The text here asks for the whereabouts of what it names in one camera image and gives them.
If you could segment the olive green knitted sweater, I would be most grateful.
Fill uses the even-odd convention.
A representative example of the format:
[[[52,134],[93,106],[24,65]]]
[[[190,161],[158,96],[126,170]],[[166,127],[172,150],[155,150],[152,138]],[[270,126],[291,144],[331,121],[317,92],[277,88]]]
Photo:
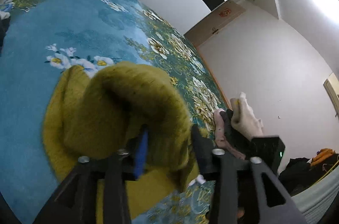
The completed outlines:
[[[149,126],[146,173],[127,183],[132,218],[198,176],[186,101],[163,70],[120,62],[89,77],[78,65],[65,70],[49,101],[43,144],[59,180],[80,156],[105,159]]]

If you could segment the dark clothes pile on floor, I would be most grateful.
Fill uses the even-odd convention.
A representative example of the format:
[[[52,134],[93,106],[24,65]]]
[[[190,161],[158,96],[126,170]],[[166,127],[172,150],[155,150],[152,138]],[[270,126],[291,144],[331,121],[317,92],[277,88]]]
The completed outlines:
[[[321,149],[307,159],[290,159],[279,174],[279,180],[291,196],[295,196],[324,179],[338,167],[338,153],[329,148]]]

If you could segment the black folded garment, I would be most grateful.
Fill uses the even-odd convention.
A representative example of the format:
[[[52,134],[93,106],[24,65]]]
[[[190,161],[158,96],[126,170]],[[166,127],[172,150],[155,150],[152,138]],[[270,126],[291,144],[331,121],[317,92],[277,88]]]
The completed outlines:
[[[224,136],[227,143],[237,152],[236,155],[239,158],[246,158],[252,151],[252,144],[245,136],[232,127],[231,119],[233,117],[233,111],[230,109],[221,111],[220,116],[224,122]]]

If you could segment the cream fleece folded garment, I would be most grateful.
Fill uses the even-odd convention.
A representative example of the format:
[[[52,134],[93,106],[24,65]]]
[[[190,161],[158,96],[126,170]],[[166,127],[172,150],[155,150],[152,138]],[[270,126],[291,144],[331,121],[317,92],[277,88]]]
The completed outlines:
[[[257,119],[253,109],[248,105],[246,93],[241,92],[238,98],[230,100],[233,116],[231,126],[251,141],[254,137],[263,137],[263,123]]]

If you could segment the pink folded garment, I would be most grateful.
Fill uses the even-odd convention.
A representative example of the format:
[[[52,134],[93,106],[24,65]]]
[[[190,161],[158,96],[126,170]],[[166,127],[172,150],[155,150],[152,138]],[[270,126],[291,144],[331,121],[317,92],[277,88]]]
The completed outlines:
[[[218,148],[230,152],[234,157],[238,159],[244,160],[245,155],[241,153],[239,150],[237,150],[236,148],[234,148],[226,139],[225,122],[224,122],[224,119],[221,113],[226,113],[226,111],[224,111],[224,109],[217,109],[213,113],[214,123],[215,123],[215,131],[214,131],[215,143]]]

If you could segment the white room door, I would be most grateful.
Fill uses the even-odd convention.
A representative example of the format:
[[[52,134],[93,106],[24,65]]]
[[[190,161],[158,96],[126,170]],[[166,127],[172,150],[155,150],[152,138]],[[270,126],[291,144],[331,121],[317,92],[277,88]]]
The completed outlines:
[[[220,33],[244,12],[245,8],[232,0],[228,0],[186,32],[185,38],[195,47],[198,47],[212,36]]]

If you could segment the blue floral bed blanket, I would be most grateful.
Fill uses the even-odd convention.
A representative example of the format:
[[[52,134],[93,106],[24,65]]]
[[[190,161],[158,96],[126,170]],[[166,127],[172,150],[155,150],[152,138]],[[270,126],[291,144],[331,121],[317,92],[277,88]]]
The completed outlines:
[[[166,71],[194,123],[214,130],[226,103],[195,47],[138,0],[4,0],[10,25],[1,52],[1,193],[32,223],[57,187],[41,126],[61,74],[94,75],[121,61]]]

